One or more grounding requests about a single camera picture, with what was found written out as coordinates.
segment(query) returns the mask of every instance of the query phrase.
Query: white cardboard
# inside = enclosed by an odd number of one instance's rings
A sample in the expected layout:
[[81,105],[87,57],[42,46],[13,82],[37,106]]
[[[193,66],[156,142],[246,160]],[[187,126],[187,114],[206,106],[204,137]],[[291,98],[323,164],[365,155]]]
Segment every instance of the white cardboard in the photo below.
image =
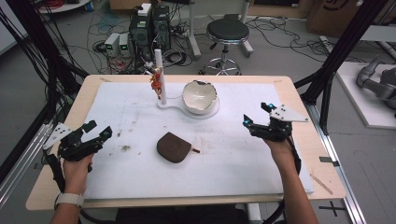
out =
[[[396,110],[387,107],[372,91],[361,88],[356,84],[359,71],[366,65],[367,63],[343,63],[337,74],[367,127],[396,129],[396,118],[394,118]],[[395,65],[380,64],[375,69],[375,74],[373,74],[371,80],[379,82],[382,72],[393,67]]]
[[[221,99],[210,119],[191,119],[177,109],[162,110],[149,83],[103,83],[86,120],[98,126],[84,139],[110,125],[113,136],[93,158],[87,199],[200,197],[282,193],[279,172],[267,145],[250,136],[243,114],[266,124],[261,102],[281,105],[271,84],[214,83]],[[178,97],[184,84],[167,83],[168,98]],[[192,143],[181,163],[161,157],[158,140],[167,132]],[[313,185],[304,167],[300,175],[307,192]]]

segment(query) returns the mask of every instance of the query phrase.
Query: white bowl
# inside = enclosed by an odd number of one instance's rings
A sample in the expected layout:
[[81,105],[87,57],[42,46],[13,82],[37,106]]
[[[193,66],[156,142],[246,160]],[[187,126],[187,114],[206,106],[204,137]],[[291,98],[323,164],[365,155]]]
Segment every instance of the white bowl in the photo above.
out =
[[183,90],[183,103],[193,114],[203,115],[211,112],[217,103],[218,94],[209,82],[194,80]]

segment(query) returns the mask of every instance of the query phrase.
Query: electronic equipment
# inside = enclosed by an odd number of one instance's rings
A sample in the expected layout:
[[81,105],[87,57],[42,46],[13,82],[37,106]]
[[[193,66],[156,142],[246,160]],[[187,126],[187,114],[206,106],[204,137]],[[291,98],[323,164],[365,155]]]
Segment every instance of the electronic equipment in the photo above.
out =
[[155,44],[157,49],[171,48],[169,6],[158,6],[153,9]]
[[254,5],[297,7],[300,0],[254,0]]
[[134,47],[135,68],[138,63],[151,62],[153,59],[151,45],[153,40],[152,9],[147,16],[133,14],[129,33]]
[[109,57],[117,57],[120,53],[120,34],[111,34],[105,42],[105,47]]
[[138,16],[148,16],[149,12],[151,11],[151,4],[150,3],[143,3],[142,9],[137,11]]
[[132,46],[128,33],[120,34],[120,53],[124,58],[129,58],[132,55]]

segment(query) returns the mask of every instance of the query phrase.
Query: cardboard box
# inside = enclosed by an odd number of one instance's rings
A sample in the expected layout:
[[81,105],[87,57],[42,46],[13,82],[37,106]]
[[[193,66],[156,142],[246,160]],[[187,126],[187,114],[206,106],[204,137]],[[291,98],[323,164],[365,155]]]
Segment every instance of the cardboard box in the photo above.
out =
[[150,0],[110,0],[111,9],[133,9],[140,7],[143,3],[151,3]]
[[356,15],[359,7],[356,1],[317,1],[306,21],[309,33],[340,37]]

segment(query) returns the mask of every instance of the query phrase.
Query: stool base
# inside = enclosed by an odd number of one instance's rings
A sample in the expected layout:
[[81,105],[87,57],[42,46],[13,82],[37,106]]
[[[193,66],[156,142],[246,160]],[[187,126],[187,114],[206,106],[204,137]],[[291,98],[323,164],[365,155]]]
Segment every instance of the stool base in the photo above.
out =
[[202,75],[236,75],[241,76],[241,69],[239,65],[233,60],[226,59],[225,61],[221,58],[210,60],[209,63],[204,67]]

